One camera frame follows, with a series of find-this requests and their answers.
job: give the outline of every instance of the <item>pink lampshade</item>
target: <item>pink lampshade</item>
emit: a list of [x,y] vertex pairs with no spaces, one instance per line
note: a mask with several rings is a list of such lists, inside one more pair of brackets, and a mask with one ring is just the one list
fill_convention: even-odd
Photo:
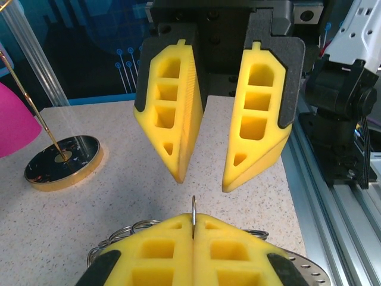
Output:
[[41,132],[41,125],[23,102],[0,83],[0,158],[31,143]]

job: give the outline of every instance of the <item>gold stand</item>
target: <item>gold stand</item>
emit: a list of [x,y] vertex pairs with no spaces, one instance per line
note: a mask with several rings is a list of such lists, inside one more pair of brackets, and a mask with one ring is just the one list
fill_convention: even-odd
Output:
[[[0,12],[11,1],[0,6]],[[91,136],[80,135],[57,142],[1,50],[0,58],[53,142],[29,162],[24,172],[27,181],[40,191],[56,191],[74,185],[90,175],[103,158],[99,141]]]

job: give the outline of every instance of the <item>yellow foam block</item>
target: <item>yellow foam block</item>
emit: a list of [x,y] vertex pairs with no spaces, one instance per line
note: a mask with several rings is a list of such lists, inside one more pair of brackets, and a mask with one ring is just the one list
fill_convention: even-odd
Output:
[[199,214],[193,242],[194,286],[282,286],[267,254],[286,253],[214,217]]
[[189,215],[173,217],[111,244],[121,256],[105,286],[193,285],[193,240]]
[[112,244],[121,256],[105,286],[282,286],[267,254],[286,253],[208,215],[176,216]]
[[134,115],[176,182],[184,181],[203,109],[193,49],[179,40],[152,59],[146,106]]
[[244,50],[222,190],[231,192],[277,162],[291,132],[278,127],[286,69],[255,42]]

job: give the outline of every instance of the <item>thin gold rod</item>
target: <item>thin gold rod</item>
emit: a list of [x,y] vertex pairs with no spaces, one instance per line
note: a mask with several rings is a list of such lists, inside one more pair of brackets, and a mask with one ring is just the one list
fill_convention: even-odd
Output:
[[0,5],[0,13],[2,10],[5,9],[5,7],[7,7],[13,0],[8,0],[7,2],[5,2],[4,4]]
[[60,146],[58,146],[58,143],[55,140],[52,132],[50,131],[50,129],[48,127],[48,125],[46,125],[46,123],[45,123],[44,119],[42,118],[40,112],[38,111],[37,107],[33,103],[29,94],[25,91],[23,85],[21,84],[20,80],[18,79],[17,75],[15,74],[14,70],[12,69],[10,62],[7,60],[7,58],[5,57],[4,53],[1,50],[0,50],[0,57],[1,57],[1,60],[3,61],[3,63],[5,64],[5,66],[7,67],[7,69],[10,71],[14,81],[16,82],[20,91],[23,93],[26,101],[29,103],[29,105],[32,107],[32,109],[35,111],[38,120],[41,122],[42,127],[45,129],[45,131],[49,135],[50,139],[52,139],[53,144],[57,148],[58,152],[60,152],[61,157],[64,159],[64,161],[67,161],[65,154],[62,152]]

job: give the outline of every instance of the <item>speckled countertop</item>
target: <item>speckled countertop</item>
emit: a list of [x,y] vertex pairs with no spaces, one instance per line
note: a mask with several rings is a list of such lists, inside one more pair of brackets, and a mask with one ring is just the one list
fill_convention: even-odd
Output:
[[232,108],[233,98],[209,97],[182,185],[135,122],[133,102],[45,109],[56,138],[92,135],[105,155],[84,181],[50,193],[23,178],[29,160],[50,145],[47,134],[0,159],[1,285],[74,286],[97,243],[139,220],[190,212],[192,195],[199,212],[269,231],[269,242],[305,255],[281,159],[230,194],[221,191]]

